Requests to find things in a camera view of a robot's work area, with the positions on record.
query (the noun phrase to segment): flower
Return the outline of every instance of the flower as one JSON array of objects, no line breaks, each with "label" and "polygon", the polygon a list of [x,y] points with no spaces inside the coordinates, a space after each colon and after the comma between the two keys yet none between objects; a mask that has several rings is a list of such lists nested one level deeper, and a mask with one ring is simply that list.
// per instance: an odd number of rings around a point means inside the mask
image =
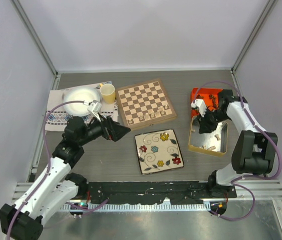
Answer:
[{"label": "flower", "polygon": [[157,153],[159,151],[159,148],[157,146],[152,146],[152,152]]},{"label": "flower", "polygon": [[160,139],[162,139],[162,141],[166,141],[169,140],[169,134],[168,133],[161,133],[160,134]]},{"label": "flower", "polygon": [[147,147],[143,145],[139,149],[140,149],[141,152],[146,153]]},{"label": "flower", "polygon": [[157,165],[158,165],[159,167],[162,167],[162,166],[164,165],[164,162],[160,160],[160,161],[157,162]]},{"label": "flower", "polygon": [[179,157],[175,157],[172,159],[173,163],[179,165],[181,163],[181,159]]}]

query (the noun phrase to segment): orange box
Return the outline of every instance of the orange box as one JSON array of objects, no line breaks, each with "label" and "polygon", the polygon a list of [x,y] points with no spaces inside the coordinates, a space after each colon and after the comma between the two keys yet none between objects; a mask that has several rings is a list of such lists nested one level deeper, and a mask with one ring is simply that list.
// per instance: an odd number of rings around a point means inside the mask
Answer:
[{"label": "orange box", "polygon": [[[191,102],[193,102],[194,94],[197,91],[197,89],[198,89],[197,87],[192,89],[192,92],[191,92]],[[210,110],[213,110],[213,109],[216,109],[216,108],[213,107],[213,102],[212,102],[212,99],[210,99],[210,94],[212,94],[216,98],[215,99],[215,103],[218,106],[219,103],[218,103],[218,100],[217,100],[217,94],[219,92],[221,92],[222,90],[223,89],[218,89],[218,88],[201,88],[200,91],[197,93],[197,95],[200,95],[201,97],[203,97],[205,105]],[[191,111],[191,118],[193,118],[194,116],[197,116],[197,115],[199,115],[199,112],[192,109],[192,111]]]}]

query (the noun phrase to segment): white plate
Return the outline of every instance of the white plate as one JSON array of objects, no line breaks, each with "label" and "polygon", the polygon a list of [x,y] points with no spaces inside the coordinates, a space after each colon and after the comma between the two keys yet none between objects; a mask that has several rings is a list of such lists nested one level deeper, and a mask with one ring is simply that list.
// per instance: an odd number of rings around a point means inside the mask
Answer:
[{"label": "white plate", "polygon": [[[76,87],[70,91],[68,91],[65,96],[63,102],[69,101],[86,101],[92,102],[93,100],[99,101],[101,100],[100,94],[97,90],[90,87]],[[82,103],[71,103],[64,105],[65,111],[73,116],[83,117],[89,115],[90,113],[87,111],[87,106]]]}]

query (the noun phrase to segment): black border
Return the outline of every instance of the black border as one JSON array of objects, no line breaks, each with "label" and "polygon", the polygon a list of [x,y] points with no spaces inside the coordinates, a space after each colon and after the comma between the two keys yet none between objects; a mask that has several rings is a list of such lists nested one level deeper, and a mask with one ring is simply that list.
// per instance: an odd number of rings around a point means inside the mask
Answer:
[{"label": "black border", "polygon": [[[141,168],[141,164],[140,164],[140,158],[139,158],[139,156],[137,154],[136,136],[144,135],[144,134],[151,134],[151,133],[156,133],[156,132],[161,132],[161,131],[167,131],[167,130],[172,130],[174,132],[174,135],[175,135],[175,138],[176,138],[176,143],[177,143],[177,145],[179,146],[179,149],[180,149],[180,155],[182,157],[183,166],[175,168],[175,169],[167,169],[167,170],[162,170],[162,171],[157,171],[157,172],[142,173],[142,168]],[[164,130],[157,130],[157,131],[149,131],[149,132],[145,132],[145,133],[140,133],[140,134],[134,135],[134,143],[135,143],[136,156],[137,156],[137,161],[139,163],[141,175],[158,174],[158,173],[162,173],[162,172],[166,172],[166,171],[173,171],[173,170],[182,169],[182,168],[185,167],[185,162],[184,162],[184,158],[183,158],[183,155],[182,155],[181,146],[179,144],[179,141],[177,140],[176,132],[172,128],[168,128],[168,129],[164,129]]]}]

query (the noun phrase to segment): metal corner post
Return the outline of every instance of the metal corner post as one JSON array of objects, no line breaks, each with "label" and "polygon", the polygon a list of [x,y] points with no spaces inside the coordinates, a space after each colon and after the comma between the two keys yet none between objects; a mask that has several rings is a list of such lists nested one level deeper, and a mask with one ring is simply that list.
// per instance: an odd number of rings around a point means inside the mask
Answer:
[{"label": "metal corner post", "polygon": [[244,56],[246,55],[247,51],[249,50],[249,48],[251,47],[252,43],[254,42],[257,34],[260,32],[263,24],[265,23],[267,17],[269,16],[269,14],[271,13],[271,11],[273,10],[275,4],[277,3],[278,0],[268,0],[266,5],[263,8],[263,11],[261,13],[261,15],[259,16],[258,20],[256,21],[253,30],[250,34],[250,36],[248,37],[248,39],[246,40],[239,56],[237,57],[231,71],[233,74],[235,74],[237,68],[239,67],[240,63],[242,62]]},{"label": "metal corner post", "polygon": [[27,16],[26,12],[24,11],[21,3],[19,0],[10,0],[11,3],[13,4],[16,12],[18,13],[18,15],[20,16],[23,24],[25,25],[25,27],[27,28],[29,34],[31,35],[33,41],[35,42],[36,46],[38,47],[40,53],[42,54],[44,60],[46,61],[47,65],[49,66],[50,70],[52,71],[53,75],[55,77],[57,77],[57,71],[52,63],[52,60],[50,59],[50,57],[48,56],[39,36],[37,35],[29,17]]}]

